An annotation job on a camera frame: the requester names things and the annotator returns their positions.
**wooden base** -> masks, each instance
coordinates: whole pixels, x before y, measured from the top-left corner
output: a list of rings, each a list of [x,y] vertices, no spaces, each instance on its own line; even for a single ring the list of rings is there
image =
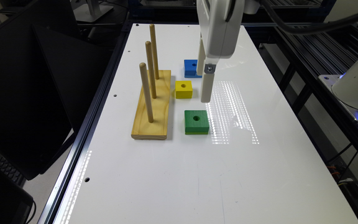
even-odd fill
[[[165,140],[167,138],[171,70],[159,70],[158,74],[160,78],[155,81],[157,98],[152,99],[154,122],[150,123],[147,119],[142,87],[132,127],[131,137],[133,139]]]

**white table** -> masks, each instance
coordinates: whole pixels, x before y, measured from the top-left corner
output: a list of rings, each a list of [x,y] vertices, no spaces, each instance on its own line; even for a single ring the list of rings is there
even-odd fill
[[[171,91],[191,80],[193,98],[172,95],[167,140],[131,138],[150,40],[148,25],[133,26],[57,223],[358,223],[243,27],[208,104],[201,79],[183,71],[184,59],[197,58],[199,27],[156,33]],[[207,110],[209,134],[185,135],[184,110]]]

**black monitor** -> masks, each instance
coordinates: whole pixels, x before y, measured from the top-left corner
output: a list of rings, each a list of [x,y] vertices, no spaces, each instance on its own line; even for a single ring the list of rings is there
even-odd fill
[[[0,153],[27,179],[77,133],[110,53],[80,40],[69,0],[35,0],[0,25]]]

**black cable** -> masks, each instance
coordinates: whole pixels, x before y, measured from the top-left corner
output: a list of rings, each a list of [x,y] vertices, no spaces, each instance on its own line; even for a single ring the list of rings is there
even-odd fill
[[[281,18],[276,14],[276,12],[272,9],[272,7],[270,6],[267,0],[260,0],[260,4],[265,7],[267,14],[270,16],[273,22],[275,22],[279,26],[279,28],[281,28],[281,30],[293,35],[306,35],[306,34],[317,34],[320,32],[328,32],[358,22],[358,13],[357,13],[347,18],[343,18],[338,21],[330,22],[324,25],[297,29],[287,26],[281,20]]]
[[[338,154],[336,154],[334,157],[332,157],[330,160],[327,161],[327,164],[329,164],[330,162],[336,160],[337,158],[339,158],[340,155],[342,155],[342,153],[344,153],[347,149],[349,149],[352,146],[352,143],[349,143],[341,152],[339,152]]]
[[[33,200],[32,203],[34,204],[34,211],[29,219],[29,221],[27,221],[25,224],[29,224],[31,222],[31,220],[34,218],[35,215],[35,211],[37,210],[37,204],[35,203],[35,201]]]
[[[336,182],[337,184],[339,183],[339,181],[341,181],[342,177],[345,176],[346,171],[349,169],[349,166],[352,164],[354,158],[356,158],[357,155],[358,155],[358,152],[356,152],[356,153],[354,154],[354,156],[352,157],[352,159],[349,161],[349,163],[347,164],[347,167],[345,168],[345,170],[343,171],[342,175],[340,176],[340,178],[339,178],[338,181]]]

